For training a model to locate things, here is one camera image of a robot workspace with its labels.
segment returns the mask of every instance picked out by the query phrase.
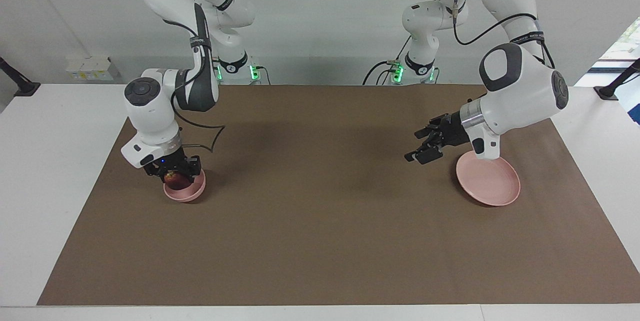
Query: electrical outlet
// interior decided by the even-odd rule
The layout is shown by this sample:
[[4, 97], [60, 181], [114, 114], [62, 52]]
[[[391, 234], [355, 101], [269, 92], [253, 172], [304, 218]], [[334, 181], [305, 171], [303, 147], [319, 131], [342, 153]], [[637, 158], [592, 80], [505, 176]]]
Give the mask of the electrical outlet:
[[261, 78], [260, 70], [258, 70], [258, 68], [256, 68], [256, 66], [253, 66], [253, 65], [249, 66], [249, 70], [251, 70], [251, 81], [252, 82], [260, 81], [260, 78]]
[[109, 57], [71, 58], [68, 62], [66, 72], [75, 81], [113, 82], [121, 77], [120, 71]]
[[440, 77], [440, 68], [434, 67], [431, 69], [429, 77], [422, 81], [423, 84], [438, 84], [438, 79]]

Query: green led light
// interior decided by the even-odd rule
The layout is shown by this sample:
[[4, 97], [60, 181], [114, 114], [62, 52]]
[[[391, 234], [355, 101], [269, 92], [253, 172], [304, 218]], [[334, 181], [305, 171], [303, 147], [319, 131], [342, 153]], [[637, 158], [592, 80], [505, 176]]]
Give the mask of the green led light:
[[393, 75], [393, 82], [396, 84], [400, 84], [402, 82], [402, 75], [405, 73], [405, 68], [402, 65], [397, 65], [397, 70]]
[[251, 79], [253, 79], [253, 81], [258, 80], [260, 78], [260, 72], [258, 72], [253, 65], [249, 65], [249, 69], [251, 70]]
[[438, 84], [439, 77], [440, 77], [440, 69], [438, 67], [434, 67], [431, 70], [431, 75], [429, 76], [429, 84]]

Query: apple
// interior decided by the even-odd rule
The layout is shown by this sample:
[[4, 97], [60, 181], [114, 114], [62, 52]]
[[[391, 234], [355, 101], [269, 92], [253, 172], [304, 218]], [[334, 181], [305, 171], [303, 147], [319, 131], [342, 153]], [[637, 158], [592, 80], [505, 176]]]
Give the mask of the apple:
[[192, 185], [189, 177], [178, 171], [169, 171], [164, 175], [164, 183], [169, 189], [180, 191]]

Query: pink bowl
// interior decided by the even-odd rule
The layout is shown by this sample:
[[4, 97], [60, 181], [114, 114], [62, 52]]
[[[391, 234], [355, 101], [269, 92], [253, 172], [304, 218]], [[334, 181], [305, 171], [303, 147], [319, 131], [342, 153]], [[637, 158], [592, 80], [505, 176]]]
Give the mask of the pink bowl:
[[200, 170], [200, 175], [197, 175], [193, 183], [187, 188], [175, 190], [167, 187], [166, 184], [163, 185], [163, 187], [164, 194], [167, 198], [178, 201], [179, 203], [189, 203], [202, 195], [206, 185], [207, 178], [204, 174], [204, 170]]
[[469, 151], [457, 160], [455, 173], [464, 191], [485, 205], [506, 206], [521, 193], [518, 173], [502, 157], [478, 159], [475, 152]]

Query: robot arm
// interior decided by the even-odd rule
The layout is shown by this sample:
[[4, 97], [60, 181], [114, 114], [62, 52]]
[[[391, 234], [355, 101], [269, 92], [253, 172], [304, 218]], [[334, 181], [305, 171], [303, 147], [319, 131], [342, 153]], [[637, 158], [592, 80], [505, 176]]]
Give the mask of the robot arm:
[[[498, 21], [517, 16], [502, 24], [512, 43], [523, 45], [531, 55], [542, 61], [544, 33], [536, 20], [536, 0], [482, 0]], [[409, 52], [400, 61], [404, 68], [403, 84], [424, 82], [435, 63], [440, 43], [434, 32], [460, 27], [469, 18], [467, 0], [431, 0], [413, 4], [402, 14], [402, 25], [411, 34]]]
[[[125, 159], [165, 181], [169, 171], [189, 182], [201, 173], [198, 156], [182, 147], [174, 108], [206, 112], [218, 102], [218, 80], [212, 43], [222, 54], [247, 59], [233, 27], [251, 25], [253, 6], [246, 0], [144, 0], [165, 23], [189, 32], [194, 67], [188, 70], [150, 68], [125, 88], [125, 104], [137, 134], [122, 147]], [[229, 64], [238, 59], [228, 59]]]
[[415, 133], [423, 144], [405, 155], [427, 164], [443, 156], [444, 146], [471, 142], [479, 159], [500, 157], [500, 136], [548, 119], [569, 103], [569, 89], [560, 72], [541, 64], [524, 47], [504, 43], [482, 59], [480, 77], [487, 94], [443, 114]]
[[[442, 157], [444, 146], [469, 142], [479, 159], [497, 159], [501, 135], [548, 119], [569, 102], [569, 89], [560, 72], [544, 65], [544, 33], [535, 18], [536, 0], [482, 3], [510, 39], [510, 43], [490, 50], [480, 63], [480, 78], [487, 94], [470, 99], [453, 114], [430, 120], [427, 127], [415, 133], [418, 139], [426, 139], [417, 150], [405, 155], [407, 161], [427, 164]], [[432, 32], [455, 31], [468, 18], [465, 6], [466, 0], [434, 0], [410, 6], [404, 12], [404, 27], [413, 39], [404, 59], [404, 65], [413, 72], [405, 70], [405, 75], [427, 76], [438, 46]]]

